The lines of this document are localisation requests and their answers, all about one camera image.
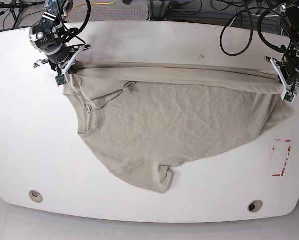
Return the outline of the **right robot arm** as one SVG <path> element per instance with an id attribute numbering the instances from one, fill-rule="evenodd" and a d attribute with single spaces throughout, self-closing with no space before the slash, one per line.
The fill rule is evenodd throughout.
<path id="1" fill-rule="evenodd" d="M 79 28 L 67 28 L 65 25 L 66 17 L 72 9 L 69 0 L 47 0 L 41 20 L 30 29 L 31 44 L 46 55 L 47 61 L 58 75 L 62 74 L 62 64 L 67 62 L 78 48 L 86 45 L 79 35 L 90 20 L 92 5 L 89 0 L 85 3 L 87 13 Z"/>

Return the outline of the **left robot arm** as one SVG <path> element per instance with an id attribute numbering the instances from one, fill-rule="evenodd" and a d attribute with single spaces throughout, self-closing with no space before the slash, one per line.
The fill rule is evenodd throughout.
<path id="1" fill-rule="evenodd" d="M 283 54 L 278 65 L 282 73 L 281 81 L 286 82 L 289 91 L 296 92 L 299 87 L 299 0 L 267 0 L 268 8 L 258 6 L 262 10 L 257 21 L 259 39 L 271 50 Z M 270 14 L 280 18 L 280 28 L 288 38 L 289 45 L 280 47 L 266 40 L 262 31 L 263 20 Z"/>

